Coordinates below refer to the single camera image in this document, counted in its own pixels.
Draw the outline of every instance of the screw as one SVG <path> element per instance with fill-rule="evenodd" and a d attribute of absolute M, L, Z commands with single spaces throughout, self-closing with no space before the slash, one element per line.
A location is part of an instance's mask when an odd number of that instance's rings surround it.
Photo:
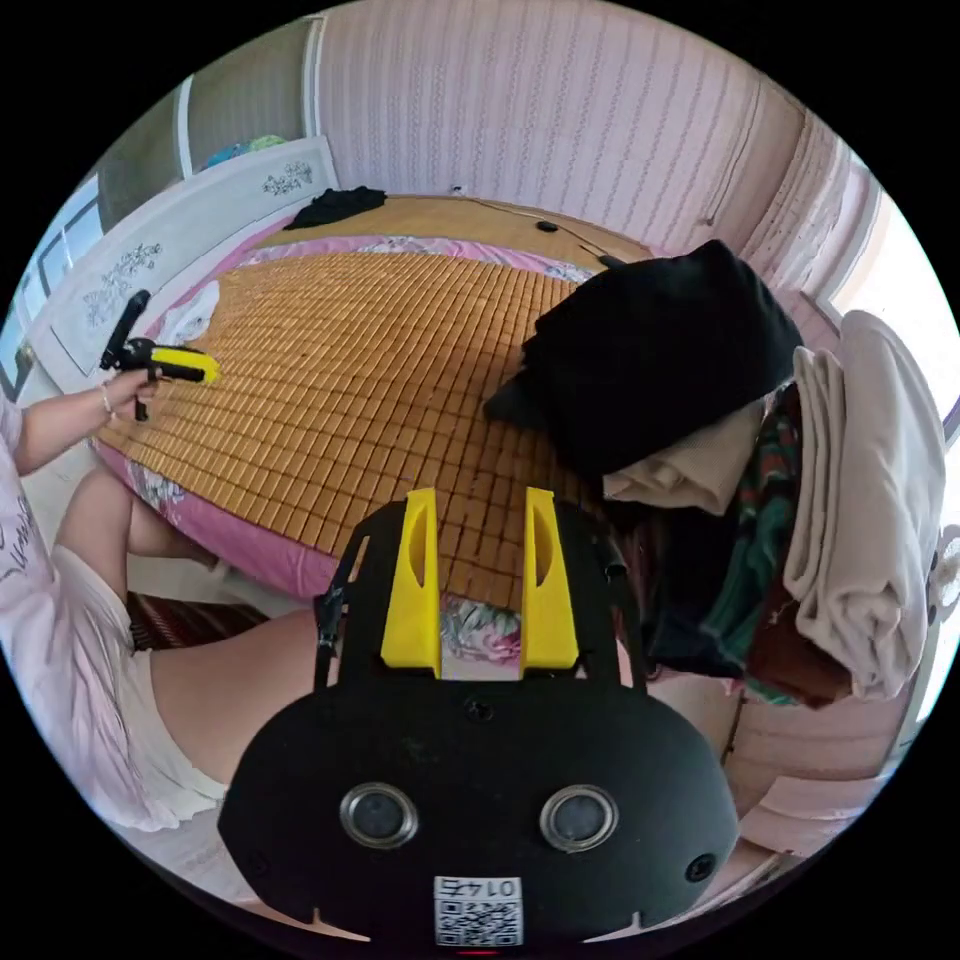
<path fill-rule="evenodd" d="M 476 697 L 469 697 L 463 708 L 467 712 L 467 718 L 474 723 L 488 723 L 493 719 L 493 707 Z"/>
<path fill-rule="evenodd" d="M 254 877 L 265 877 L 270 872 L 270 865 L 267 863 L 267 858 L 257 850 L 254 850 L 247 857 L 247 868 L 250 871 L 250 875 Z"/>
<path fill-rule="evenodd" d="M 713 873 L 717 858 L 712 853 L 704 853 L 687 867 L 686 877 L 691 883 L 700 883 Z"/>

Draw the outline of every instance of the bracelet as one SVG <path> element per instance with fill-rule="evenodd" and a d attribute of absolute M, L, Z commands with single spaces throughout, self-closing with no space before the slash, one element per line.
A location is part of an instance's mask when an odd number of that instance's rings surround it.
<path fill-rule="evenodd" d="M 110 396 L 107 393 L 107 388 L 104 384 L 100 384 L 100 395 L 103 397 L 103 409 L 107 411 L 111 420 L 116 419 L 117 413 L 113 409 L 113 404 L 110 403 Z"/>

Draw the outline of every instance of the bamboo sleeping mat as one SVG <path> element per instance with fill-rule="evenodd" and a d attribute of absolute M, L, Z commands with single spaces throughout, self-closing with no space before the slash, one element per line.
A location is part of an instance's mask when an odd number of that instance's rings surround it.
<path fill-rule="evenodd" d="M 574 284 L 429 254 L 298 257 L 220 277 L 196 346 L 209 386 L 165 384 L 101 439 L 243 519 L 339 558 L 354 525 L 437 491 L 441 589 L 520 608 L 527 486 L 584 492 L 545 437 L 488 423 L 538 316 Z"/>
<path fill-rule="evenodd" d="M 544 233 L 534 226 L 538 218 L 551 220 L 561 229 Z M 322 227 L 279 230 L 257 246 L 273 247 L 319 237 L 363 234 L 451 237 L 536 253 L 589 270 L 603 269 L 595 254 L 583 249 L 579 237 L 564 228 L 573 230 L 598 249 L 630 263 L 653 256 L 642 243 L 595 224 L 512 204 L 497 203 L 495 209 L 457 197 L 387 197 L 386 203 L 375 210 Z"/>

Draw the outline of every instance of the leg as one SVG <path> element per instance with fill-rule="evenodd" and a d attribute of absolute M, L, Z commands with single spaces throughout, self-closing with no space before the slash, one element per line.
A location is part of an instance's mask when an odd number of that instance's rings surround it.
<path fill-rule="evenodd" d="M 317 628 L 298 610 L 229 640 L 150 654 L 160 719 L 187 759 L 229 784 L 260 728 L 313 689 Z"/>
<path fill-rule="evenodd" d="M 57 532 L 71 550 L 126 601 L 127 554 L 171 557 L 213 566 L 216 558 L 178 533 L 118 477 L 103 467 L 77 485 Z"/>

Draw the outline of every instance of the hand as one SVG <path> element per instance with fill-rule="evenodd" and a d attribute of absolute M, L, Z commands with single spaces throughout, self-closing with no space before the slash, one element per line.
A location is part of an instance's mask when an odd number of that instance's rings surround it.
<path fill-rule="evenodd" d="M 148 404 L 157 393 L 157 385 L 150 383 L 150 375 L 146 370 L 117 374 L 104 387 L 110 406 L 122 420 L 135 419 L 136 401 Z"/>

